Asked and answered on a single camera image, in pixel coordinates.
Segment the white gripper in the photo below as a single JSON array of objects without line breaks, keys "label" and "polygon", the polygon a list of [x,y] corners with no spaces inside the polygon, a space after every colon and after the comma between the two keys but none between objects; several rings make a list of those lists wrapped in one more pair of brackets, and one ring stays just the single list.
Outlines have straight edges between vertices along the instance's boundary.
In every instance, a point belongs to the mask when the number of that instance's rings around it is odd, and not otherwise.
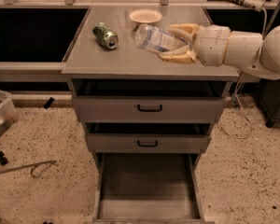
[{"label": "white gripper", "polygon": [[159,54],[164,62],[191,64],[195,63],[197,56],[204,66],[221,66],[225,56],[231,29],[226,26],[211,25],[203,28],[196,23],[172,24],[167,31],[176,37],[192,43],[179,49]]}]

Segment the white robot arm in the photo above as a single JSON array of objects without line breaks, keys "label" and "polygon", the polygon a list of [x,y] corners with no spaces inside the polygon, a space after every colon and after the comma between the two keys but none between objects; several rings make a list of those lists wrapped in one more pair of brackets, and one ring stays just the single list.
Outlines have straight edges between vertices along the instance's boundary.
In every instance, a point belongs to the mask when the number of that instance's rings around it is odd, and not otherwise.
[{"label": "white robot arm", "polygon": [[280,25],[267,35],[233,31],[227,26],[173,24],[168,32],[188,44],[163,52],[159,57],[170,63],[204,66],[231,66],[254,77],[280,79]]}]

